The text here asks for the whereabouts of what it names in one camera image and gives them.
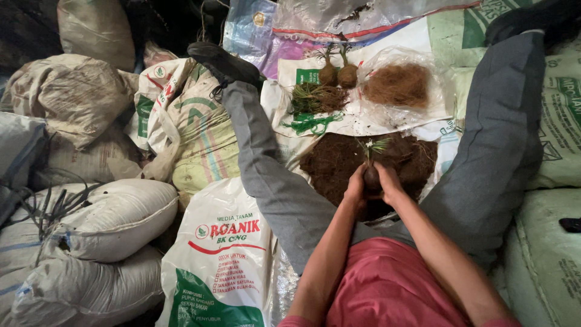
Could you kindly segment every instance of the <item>fertilizer bag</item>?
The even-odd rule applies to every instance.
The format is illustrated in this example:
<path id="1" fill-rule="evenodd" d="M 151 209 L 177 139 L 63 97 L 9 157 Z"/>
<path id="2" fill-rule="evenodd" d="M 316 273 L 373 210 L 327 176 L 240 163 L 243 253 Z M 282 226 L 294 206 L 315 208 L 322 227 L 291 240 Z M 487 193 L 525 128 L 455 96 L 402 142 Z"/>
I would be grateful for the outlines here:
<path id="1" fill-rule="evenodd" d="M 271 234 L 239 177 L 194 195 L 162 259 L 166 302 L 156 326 L 267 326 Z"/>

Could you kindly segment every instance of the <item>hand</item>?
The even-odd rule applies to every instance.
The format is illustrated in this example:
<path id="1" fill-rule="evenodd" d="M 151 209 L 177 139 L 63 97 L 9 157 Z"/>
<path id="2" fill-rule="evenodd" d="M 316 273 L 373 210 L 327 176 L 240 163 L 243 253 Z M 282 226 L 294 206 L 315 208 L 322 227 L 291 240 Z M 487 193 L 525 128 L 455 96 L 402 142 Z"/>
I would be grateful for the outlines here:
<path id="1" fill-rule="evenodd" d="M 383 189 L 382 199 L 385 203 L 393 206 L 393 202 L 401 196 L 407 196 L 401 187 L 396 170 L 392 167 L 383 167 L 379 162 L 374 161 L 373 167 L 379 173 L 379 182 Z"/>
<path id="2" fill-rule="evenodd" d="M 343 200 L 353 201 L 357 205 L 364 205 L 365 199 L 363 197 L 363 190 L 365 189 L 365 182 L 363 182 L 363 173 L 367 169 L 366 164 L 362 164 L 355 170 L 353 175 L 349 178 L 349 186 L 345 191 Z"/>

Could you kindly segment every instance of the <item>person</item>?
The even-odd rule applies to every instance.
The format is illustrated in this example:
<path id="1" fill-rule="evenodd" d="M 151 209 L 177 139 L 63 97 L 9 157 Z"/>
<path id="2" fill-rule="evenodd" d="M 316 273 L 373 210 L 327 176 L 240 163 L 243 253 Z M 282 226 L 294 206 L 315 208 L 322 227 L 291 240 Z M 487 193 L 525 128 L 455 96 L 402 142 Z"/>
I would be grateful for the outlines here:
<path id="1" fill-rule="evenodd" d="M 543 0 L 493 21 L 475 70 L 465 133 L 449 171 L 420 205 L 375 163 L 382 198 L 401 218 L 381 232 L 355 221 L 361 165 L 338 208 L 275 159 L 259 73 L 218 46 L 188 53 L 219 80 L 248 195 L 301 275 L 279 326 L 520 326 L 486 277 L 512 212 L 541 163 L 544 43 L 578 23 L 578 0 Z"/>

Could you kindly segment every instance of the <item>black shoe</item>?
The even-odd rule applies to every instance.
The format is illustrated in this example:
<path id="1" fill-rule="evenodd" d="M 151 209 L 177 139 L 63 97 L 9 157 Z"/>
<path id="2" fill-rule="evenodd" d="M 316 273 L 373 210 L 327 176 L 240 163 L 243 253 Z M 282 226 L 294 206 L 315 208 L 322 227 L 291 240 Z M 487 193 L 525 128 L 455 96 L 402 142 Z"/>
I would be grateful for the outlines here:
<path id="1" fill-rule="evenodd" d="M 196 42 L 188 46 L 188 54 L 214 75 L 220 85 L 212 90 L 211 97 L 219 95 L 235 81 L 242 81 L 254 85 L 260 92 L 260 72 L 255 65 L 248 61 L 236 58 L 216 44 Z"/>
<path id="2" fill-rule="evenodd" d="M 517 8 L 494 19 L 486 29 L 486 44 L 494 45 L 524 31 L 545 31 L 545 44 L 562 40 L 562 33 L 578 27 L 581 17 L 579 0 L 542 0 L 532 6 Z"/>

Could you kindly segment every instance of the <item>potting soil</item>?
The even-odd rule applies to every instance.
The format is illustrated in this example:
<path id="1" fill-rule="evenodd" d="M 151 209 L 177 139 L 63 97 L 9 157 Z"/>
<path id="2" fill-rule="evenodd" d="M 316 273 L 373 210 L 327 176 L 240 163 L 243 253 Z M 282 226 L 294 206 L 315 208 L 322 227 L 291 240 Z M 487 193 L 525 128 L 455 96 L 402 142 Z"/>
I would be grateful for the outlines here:
<path id="1" fill-rule="evenodd" d="M 394 167 L 403 189 L 417 201 L 434 171 L 437 143 L 417 140 L 415 136 L 401 137 L 399 132 L 357 139 L 366 143 L 386 137 L 391 138 L 387 149 L 381 154 L 374 153 L 372 158 L 383 166 Z M 364 151 L 355 137 L 328 133 L 301 159 L 300 168 L 311 176 L 311 184 L 320 195 L 339 206 L 349 177 L 364 161 Z M 390 212 L 393 212 L 391 206 L 382 200 L 372 200 L 367 204 L 367 214 L 360 220 L 375 220 Z"/>

